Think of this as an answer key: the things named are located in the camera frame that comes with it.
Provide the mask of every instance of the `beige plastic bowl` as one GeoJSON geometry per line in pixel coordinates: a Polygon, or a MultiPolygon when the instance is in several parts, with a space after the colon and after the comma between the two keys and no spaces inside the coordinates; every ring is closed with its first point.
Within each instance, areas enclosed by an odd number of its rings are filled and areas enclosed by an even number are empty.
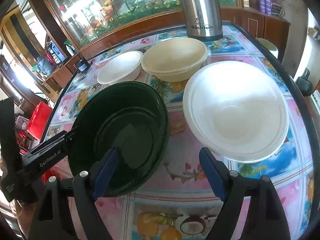
{"type": "Polygon", "coordinates": [[[175,38],[162,41],[143,56],[144,71],[167,82],[189,79],[208,57],[204,43],[192,38],[175,38]]]}

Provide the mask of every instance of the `hand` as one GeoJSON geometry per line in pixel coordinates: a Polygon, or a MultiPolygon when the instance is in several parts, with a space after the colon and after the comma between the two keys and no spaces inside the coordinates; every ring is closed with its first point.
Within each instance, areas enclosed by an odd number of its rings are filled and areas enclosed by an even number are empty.
{"type": "Polygon", "coordinates": [[[36,210],[37,202],[32,204],[26,204],[23,207],[21,207],[19,203],[16,200],[14,200],[14,204],[16,208],[19,227],[22,233],[28,238],[29,230],[30,230],[32,219],[33,219],[33,214],[36,210]]]}

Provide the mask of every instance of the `metal screw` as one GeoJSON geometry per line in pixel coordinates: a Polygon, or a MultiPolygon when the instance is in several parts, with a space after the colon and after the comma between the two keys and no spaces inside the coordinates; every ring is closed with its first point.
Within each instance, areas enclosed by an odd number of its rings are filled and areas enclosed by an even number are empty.
{"type": "Polygon", "coordinates": [[[56,181],[56,177],[55,176],[51,176],[48,180],[49,182],[55,182],[56,181]]]}
{"type": "Polygon", "coordinates": [[[239,173],[237,171],[230,171],[229,173],[232,177],[237,177],[239,173]]]}
{"type": "Polygon", "coordinates": [[[80,177],[86,177],[86,176],[88,176],[88,174],[89,174],[89,172],[87,172],[87,171],[81,171],[80,177]]]}
{"type": "Polygon", "coordinates": [[[270,181],[270,178],[269,178],[268,176],[265,176],[265,175],[262,176],[262,179],[263,179],[265,182],[270,181]]]}

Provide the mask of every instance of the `fruit print tablecloth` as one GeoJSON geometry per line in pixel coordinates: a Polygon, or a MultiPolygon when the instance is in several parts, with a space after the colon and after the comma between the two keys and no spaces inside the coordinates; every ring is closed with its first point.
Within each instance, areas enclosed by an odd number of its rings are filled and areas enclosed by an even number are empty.
{"type": "MultiPolygon", "coordinates": [[[[297,239],[308,226],[313,200],[313,164],[306,128],[287,86],[263,54],[233,25],[224,25],[223,34],[221,40],[205,43],[209,49],[206,63],[236,60],[267,73],[285,96],[290,126],[280,151],[264,161],[242,164],[221,160],[243,176],[271,177],[287,215],[291,237],[297,239]]],[[[175,29],[135,40],[94,58],[89,71],[77,74],[66,88],[45,140],[62,130],[69,131],[84,105],[108,86],[100,85],[97,75],[110,59],[130,50],[145,53],[158,42],[184,36],[184,29],[175,29]]],[[[114,240],[205,239],[222,202],[213,195],[199,164],[198,153],[203,145],[192,134],[183,115],[182,96],[187,81],[163,82],[143,70],[136,81],[154,87],[166,103],[170,123],[166,155],[155,174],[135,192],[99,198],[96,202],[99,214],[114,240]]],[[[72,176],[66,158],[54,170],[62,179],[72,176]]],[[[86,239],[73,198],[69,199],[69,205],[78,237],[86,239]]],[[[241,235],[248,205],[249,199],[244,199],[233,239],[241,235]]]]}

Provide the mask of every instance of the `green bowl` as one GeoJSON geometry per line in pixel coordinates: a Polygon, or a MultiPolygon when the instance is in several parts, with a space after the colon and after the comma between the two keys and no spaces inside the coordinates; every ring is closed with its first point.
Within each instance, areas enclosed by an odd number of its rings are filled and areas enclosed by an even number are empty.
{"type": "Polygon", "coordinates": [[[124,195],[145,183],[158,167],[169,138],[168,113],[160,95],[140,82],[100,91],[76,118],[68,156],[72,174],[88,171],[111,147],[118,165],[105,197],[124,195]]]}

